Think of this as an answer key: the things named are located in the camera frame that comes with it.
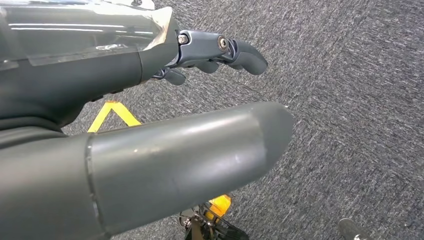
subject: clear plastic cover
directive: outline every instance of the clear plastic cover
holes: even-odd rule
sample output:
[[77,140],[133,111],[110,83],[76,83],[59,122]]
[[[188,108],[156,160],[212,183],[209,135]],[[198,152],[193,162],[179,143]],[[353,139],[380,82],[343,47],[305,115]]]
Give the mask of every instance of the clear plastic cover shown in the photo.
[[140,52],[166,41],[172,8],[100,0],[0,0],[0,71]]

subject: yellow tape marking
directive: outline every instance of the yellow tape marking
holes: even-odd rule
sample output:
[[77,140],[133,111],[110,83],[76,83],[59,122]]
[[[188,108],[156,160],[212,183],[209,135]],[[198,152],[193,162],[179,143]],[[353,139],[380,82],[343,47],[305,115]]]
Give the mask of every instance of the yellow tape marking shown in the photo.
[[105,121],[106,117],[108,116],[111,110],[113,110],[125,122],[125,124],[128,125],[128,127],[142,124],[134,117],[134,115],[122,103],[118,101],[107,101],[98,112],[93,123],[88,129],[88,132],[89,133],[97,132],[102,126],[103,122]]

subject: gray carpet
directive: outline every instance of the gray carpet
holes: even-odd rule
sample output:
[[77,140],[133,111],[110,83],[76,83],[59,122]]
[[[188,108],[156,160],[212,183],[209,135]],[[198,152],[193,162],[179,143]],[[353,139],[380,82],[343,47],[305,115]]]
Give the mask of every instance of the gray carpet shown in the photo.
[[[354,219],[375,239],[424,239],[422,0],[163,0],[184,28],[249,41],[262,76],[228,67],[184,71],[182,86],[148,82],[106,99],[152,122],[260,101],[287,105],[291,145],[262,179],[234,191],[228,214],[252,240],[341,239]],[[87,131],[104,103],[64,131]],[[111,116],[101,130],[124,127]],[[181,240],[175,217],[115,240]]]

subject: prosthetic arm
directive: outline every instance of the prosthetic arm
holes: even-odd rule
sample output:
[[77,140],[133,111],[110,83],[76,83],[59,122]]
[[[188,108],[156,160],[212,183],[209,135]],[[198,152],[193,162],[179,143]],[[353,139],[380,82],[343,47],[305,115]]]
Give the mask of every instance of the prosthetic arm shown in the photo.
[[267,68],[249,44],[180,30],[169,7],[0,2],[0,238],[97,240],[154,222],[267,173],[293,128],[284,106],[246,104],[66,136],[85,103],[148,80]]

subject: robotic hand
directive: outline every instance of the robotic hand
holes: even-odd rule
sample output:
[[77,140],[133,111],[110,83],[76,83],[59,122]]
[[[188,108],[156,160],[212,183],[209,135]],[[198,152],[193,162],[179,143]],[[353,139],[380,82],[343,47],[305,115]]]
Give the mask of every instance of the robotic hand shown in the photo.
[[272,102],[62,133],[105,94],[151,79],[182,84],[177,68],[267,68],[247,43],[180,30],[172,14],[99,0],[0,1],[2,240],[108,239],[240,188],[281,158],[293,119]]
[[198,68],[214,73],[220,64],[233,69],[244,69],[250,74],[265,72],[268,63],[259,51],[240,40],[227,39],[222,34],[182,30],[177,37],[179,52],[175,59],[158,71],[153,79],[166,79],[174,85],[185,82],[185,76],[175,68]]

